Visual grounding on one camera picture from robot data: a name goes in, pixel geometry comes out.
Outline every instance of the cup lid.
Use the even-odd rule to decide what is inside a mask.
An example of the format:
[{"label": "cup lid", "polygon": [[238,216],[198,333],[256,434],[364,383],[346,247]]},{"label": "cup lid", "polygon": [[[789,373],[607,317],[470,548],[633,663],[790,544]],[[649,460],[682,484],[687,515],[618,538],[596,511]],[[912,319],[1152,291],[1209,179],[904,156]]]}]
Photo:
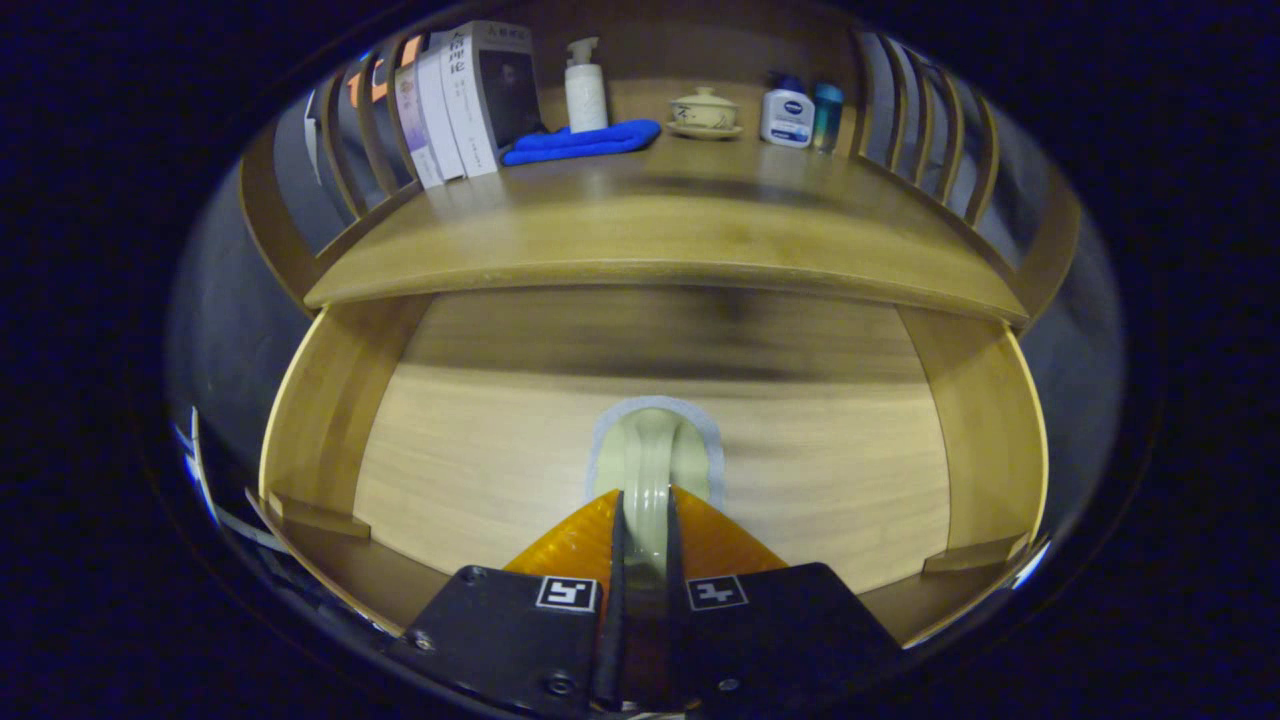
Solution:
[{"label": "cup lid", "polygon": [[721,108],[737,108],[737,102],[717,97],[714,95],[714,87],[695,87],[694,92],[696,92],[696,95],[686,95],[672,100],[672,102],[680,102],[684,105],[718,105]]}]

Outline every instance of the white lotion bottle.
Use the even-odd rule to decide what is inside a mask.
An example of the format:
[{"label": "white lotion bottle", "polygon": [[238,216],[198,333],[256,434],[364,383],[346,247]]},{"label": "white lotion bottle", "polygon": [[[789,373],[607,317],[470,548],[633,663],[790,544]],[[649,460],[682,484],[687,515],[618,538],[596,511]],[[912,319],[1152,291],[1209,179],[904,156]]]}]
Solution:
[{"label": "white lotion bottle", "polygon": [[760,140],[787,147],[813,142],[813,100],[794,76],[778,76],[777,90],[764,94],[760,104]]},{"label": "white lotion bottle", "polygon": [[604,73],[591,64],[591,50],[599,37],[584,37],[568,44],[573,54],[564,68],[564,97],[568,101],[568,131],[586,132],[609,127],[604,105]]}]

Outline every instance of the pump dispenser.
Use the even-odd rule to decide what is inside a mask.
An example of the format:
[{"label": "pump dispenser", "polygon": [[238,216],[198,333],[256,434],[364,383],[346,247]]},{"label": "pump dispenser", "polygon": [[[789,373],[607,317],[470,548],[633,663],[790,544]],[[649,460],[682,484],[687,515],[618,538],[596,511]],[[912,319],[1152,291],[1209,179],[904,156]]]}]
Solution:
[{"label": "pump dispenser", "polygon": [[599,37],[584,37],[568,44],[573,54],[564,69],[564,96],[568,101],[570,132],[586,132],[609,127],[604,105],[604,73],[591,64],[591,50]]}]

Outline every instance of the wooden shelf board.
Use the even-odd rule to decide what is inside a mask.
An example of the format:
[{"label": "wooden shelf board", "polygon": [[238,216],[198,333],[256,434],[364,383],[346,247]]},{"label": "wooden shelf board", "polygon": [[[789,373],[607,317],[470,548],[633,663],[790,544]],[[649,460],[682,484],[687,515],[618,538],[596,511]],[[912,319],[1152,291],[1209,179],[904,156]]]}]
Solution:
[{"label": "wooden shelf board", "polygon": [[641,152],[507,168],[430,188],[306,296],[320,307],[457,290],[704,284],[800,290],[1014,325],[1027,311],[980,238],[904,183],[753,137],[663,135]]},{"label": "wooden shelf board", "polygon": [[691,401],[719,425],[724,511],[855,592],[945,550],[937,410],[892,306],[716,288],[436,296],[369,436],[353,514],[444,573],[503,566],[586,501],[596,418]]}]

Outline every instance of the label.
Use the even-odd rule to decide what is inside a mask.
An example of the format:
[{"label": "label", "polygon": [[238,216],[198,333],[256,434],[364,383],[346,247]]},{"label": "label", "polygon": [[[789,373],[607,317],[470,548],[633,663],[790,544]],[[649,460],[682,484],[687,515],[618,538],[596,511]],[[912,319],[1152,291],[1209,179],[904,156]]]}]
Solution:
[{"label": "label", "polygon": [[595,580],[586,578],[543,578],[538,607],[595,612]]},{"label": "label", "polygon": [[769,135],[781,140],[805,142],[809,140],[809,128],[804,123],[791,123],[787,120],[773,120]]},{"label": "label", "polygon": [[737,582],[737,575],[687,580],[685,589],[689,591],[689,607],[694,611],[748,603],[746,592],[742,591],[742,583]]}]

